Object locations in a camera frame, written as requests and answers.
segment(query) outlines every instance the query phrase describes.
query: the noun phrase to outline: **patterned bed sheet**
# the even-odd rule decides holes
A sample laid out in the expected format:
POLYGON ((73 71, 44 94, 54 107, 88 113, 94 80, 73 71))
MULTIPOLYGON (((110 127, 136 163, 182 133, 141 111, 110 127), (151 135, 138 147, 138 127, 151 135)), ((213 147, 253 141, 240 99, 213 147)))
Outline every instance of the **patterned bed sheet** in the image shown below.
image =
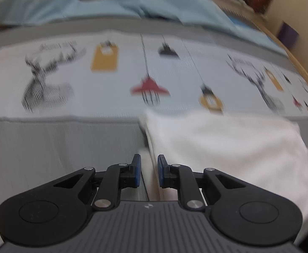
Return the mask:
POLYGON ((73 34, 0 48, 0 119, 137 118, 147 107, 308 117, 299 75, 170 35, 73 34))

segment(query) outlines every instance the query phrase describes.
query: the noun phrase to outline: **gray fabric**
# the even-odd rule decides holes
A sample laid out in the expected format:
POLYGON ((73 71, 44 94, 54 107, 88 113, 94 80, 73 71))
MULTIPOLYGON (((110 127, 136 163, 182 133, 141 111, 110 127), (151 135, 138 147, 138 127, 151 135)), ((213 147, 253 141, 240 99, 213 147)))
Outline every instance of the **gray fabric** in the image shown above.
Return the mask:
POLYGON ((285 69, 297 72, 295 67, 285 56, 234 38, 233 36, 218 31, 205 30, 201 27, 183 26, 175 22, 152 19, 94 18, 52 23, 39 27, 0 29, 0 47, 44 37, 98 32, 106 29, 160 35, 170 34, 184 39, 216 43, 223 47, 253 55, 257 58, 277 64, 285 69))
MULTIPOLYGON (((85 166, 131 163, 144 145, 137 123, 0 121, 0 203, 85 166)), ((148 200, 143 181, 121 199, 148 200)))

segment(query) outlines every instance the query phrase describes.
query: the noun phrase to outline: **yellow tag print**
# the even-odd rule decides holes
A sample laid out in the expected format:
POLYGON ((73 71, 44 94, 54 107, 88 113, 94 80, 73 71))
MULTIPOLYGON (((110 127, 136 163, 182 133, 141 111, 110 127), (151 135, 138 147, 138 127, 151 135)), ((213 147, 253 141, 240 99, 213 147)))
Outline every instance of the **yellow tag print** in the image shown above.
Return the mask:
POLYGON ((278 91, 284 91, 281 84, 277 81, 275 75, 273 75, 273 73, 268 70, 268 69, 265 69, 265 73, 268 75, 268 77, 270 78, 270 80, 272 81, 273 85, 275 86, 275 88, 278 90, 278 91))
POLYGON ((95 49, 91 71, 116 71, 119 48, 111 42, 102 43, 95 49))

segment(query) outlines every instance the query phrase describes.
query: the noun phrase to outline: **black lamp print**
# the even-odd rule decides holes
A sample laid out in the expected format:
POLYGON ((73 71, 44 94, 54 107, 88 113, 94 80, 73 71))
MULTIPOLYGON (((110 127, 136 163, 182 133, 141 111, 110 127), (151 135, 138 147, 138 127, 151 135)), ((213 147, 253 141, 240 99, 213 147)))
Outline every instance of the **black lamp print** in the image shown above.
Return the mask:
POLYGON ((166 40, 164 39, 163 35, 162 35, 162 38, 163 38, 163 43, 162 43, 162 47, 159 48, 159 54, 163 56, 172 56, 172 57, 176 57, 177 59, 179 59, 179 56, 177 55, 175 50, 171 49, 169 45, 166 43, 166 40))
POLYGON ((35 59, 25 57, 25 62, 31 67, 33 74, 33 78, 28 83, 22 99, 22 104, 26 111, 33 112, 37 107, 63 105, 73 96, 73 88, 68 83, 59 85, 46 84, 46 76, 56 72, 59 65, 74 62, 86 53, 85 49, 78 52, 72 44, 70 44, 70 47, 70 52, 67 55, 64 55, 61 51, 54 59, 43 66, 40 65, 40 56, 35 59))
POLYGON ((283 72, 282 72, 282 74, 283 74, 283 76, 284 76, 285 80, 286 80, 289 84, 291 84, 291 82, 290 82, 290 80, 288 79, 288 77, 286 77, 286 76, 284 75, 284 73, 283 73, 283 72))
POLYGON ((146 65, 146 78, 142 79, 141 85, 131 88, 131 94, 142 94, 146 105, 155 106, 160 104, 159 95, 170 95, 169 91, 157 85, 152 77, 149 76, 146 50, 144 48, 143 36, 141 34, 144 62, 146 65))
POLYGON ((265 75, 263 72, 257 70, 251 62, 247 62, 241 59, 233 59, 228 54, 231 62, 227 62, 228 65, 240 76, 246 78, 251 84, 255 85, 258 91, 261 94, 261 97, 265 101, 268 108, 270 108, 273 112, 281 112, 284 110, 284 105, 278 98, 271 97, 268 95, 264 90, 264 82, 265 82, 265 75), (248 75, 246 72, 249 69, 252 69, 254 72, 253 76, 248 75))

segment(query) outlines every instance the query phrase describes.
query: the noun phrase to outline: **deer head print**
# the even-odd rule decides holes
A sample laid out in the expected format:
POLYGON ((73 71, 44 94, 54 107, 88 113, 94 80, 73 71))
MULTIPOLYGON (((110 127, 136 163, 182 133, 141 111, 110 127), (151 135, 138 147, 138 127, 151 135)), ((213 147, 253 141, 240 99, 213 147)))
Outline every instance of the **deer head print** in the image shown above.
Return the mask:
POLYGON ((41 63, 44 50, 25 57, 26 64, 31 68, 33 77, 28 83, 22 104, 26 111, 33 112, 37 107, 50 107, 63 105, 73 95, 73 89, 70 84, 62 83, 60 85, 47 85, 46 77, 56 72, 59 65, 74 62, 86 53, 85 49, 77 51, 73 44, 69 45, 69 51, 64 55, 63 51, 52 50, 57 55, 46 63, 41 63))
POLYGON ((240 76, 246 78, 251 84, 255 85, 265 101, 268 108, 278 113, 284 110, 284 105, 278 98, 271 97, 264 90, 265 75, 258 70, 251 62, 230 57, 228 65, 240 76))

